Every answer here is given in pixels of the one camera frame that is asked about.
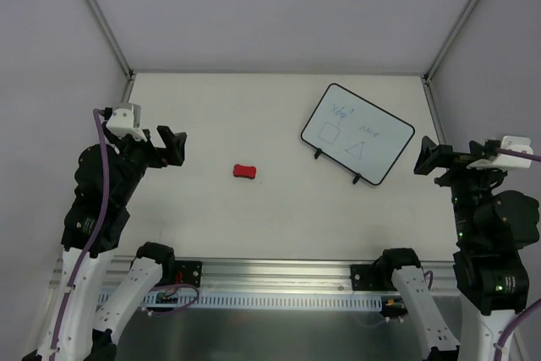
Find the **small black-framed whiteboard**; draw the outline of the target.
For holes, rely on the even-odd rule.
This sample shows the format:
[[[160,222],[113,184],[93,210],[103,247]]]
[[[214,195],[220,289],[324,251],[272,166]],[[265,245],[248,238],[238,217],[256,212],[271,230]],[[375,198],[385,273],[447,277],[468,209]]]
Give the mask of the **small black-framed whiteboard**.
[[[325,90],[301,140],[353,173],[353,182],[380,185],[415,135],[415,128],[345,87]]]

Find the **red whiteboard eraser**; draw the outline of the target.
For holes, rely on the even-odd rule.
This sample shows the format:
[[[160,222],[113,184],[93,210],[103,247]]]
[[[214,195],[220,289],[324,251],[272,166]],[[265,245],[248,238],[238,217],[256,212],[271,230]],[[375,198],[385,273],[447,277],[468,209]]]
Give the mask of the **red whiteboard eraser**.
[[[253,180],[257,176],[257,168],[255,166],[235,164],[233,166],[232,174],[235,178],[246,178]]]

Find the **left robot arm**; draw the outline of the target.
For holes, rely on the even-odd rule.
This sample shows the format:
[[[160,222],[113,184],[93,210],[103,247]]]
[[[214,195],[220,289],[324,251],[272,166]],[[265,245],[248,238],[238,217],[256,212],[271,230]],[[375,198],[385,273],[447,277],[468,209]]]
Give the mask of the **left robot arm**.
[[[185,133],[160,126],[155,147],[98,128],[99,142],[79,156],[74,202],[64,219],[62,275],[52,317],[27,360],[112,360],[122,332],[153,287],[172,285],[174,250],[160,243],[138,248],[128,275],[103,306],[98,304],[107,269],[129,213],[127,205],[150,168],[180,167]]]

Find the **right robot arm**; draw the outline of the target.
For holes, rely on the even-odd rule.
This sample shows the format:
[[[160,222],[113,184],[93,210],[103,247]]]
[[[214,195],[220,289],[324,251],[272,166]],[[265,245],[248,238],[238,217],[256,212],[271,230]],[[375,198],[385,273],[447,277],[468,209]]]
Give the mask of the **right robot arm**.
[[[434,182],[451,191],[461,335],[449,331],[413,249],[386,249],[372,265],[380,285],[400,294],[423,360],[507,360],[515,329],[539,308],[527,304],[529,276],[519,252],[540,239],[540,204],[519,191],[493,192],[510,170],[539,160],[525,137],[472,141],[467,153],[423,137],[415,174],[443,168]]]

